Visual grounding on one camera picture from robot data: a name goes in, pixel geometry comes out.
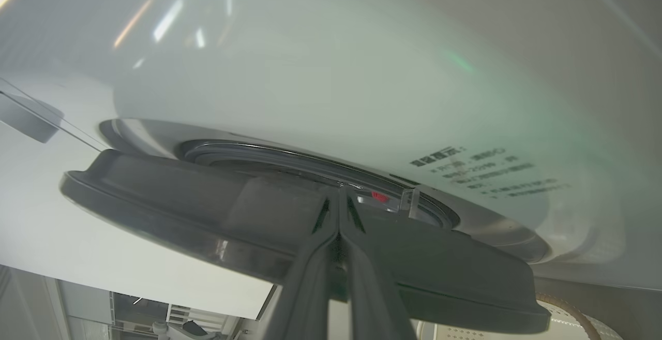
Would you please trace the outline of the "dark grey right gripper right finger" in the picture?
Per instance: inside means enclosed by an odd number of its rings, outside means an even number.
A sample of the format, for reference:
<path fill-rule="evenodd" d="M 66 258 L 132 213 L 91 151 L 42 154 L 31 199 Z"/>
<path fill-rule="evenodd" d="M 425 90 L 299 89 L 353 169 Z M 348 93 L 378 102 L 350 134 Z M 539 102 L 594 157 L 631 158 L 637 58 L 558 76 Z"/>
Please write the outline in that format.
<path fill-rule="evenodd" d="M 382 266 L 356 206 L 340 191 L 340 245 L 347 274 L 352 339 L 416 339 L 390 272 Z"/>

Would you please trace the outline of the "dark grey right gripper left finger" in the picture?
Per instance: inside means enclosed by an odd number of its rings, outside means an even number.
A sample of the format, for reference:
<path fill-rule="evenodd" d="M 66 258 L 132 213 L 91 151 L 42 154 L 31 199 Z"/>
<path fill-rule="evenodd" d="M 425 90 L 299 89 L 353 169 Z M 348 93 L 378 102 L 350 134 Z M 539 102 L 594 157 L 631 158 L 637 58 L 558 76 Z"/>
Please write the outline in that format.
<path fill-rule="evenodd" d="M 326 194 L 313 232 L 298 251 L 264 333 L 265 339 L 327 339 L 338 193 Z"/>

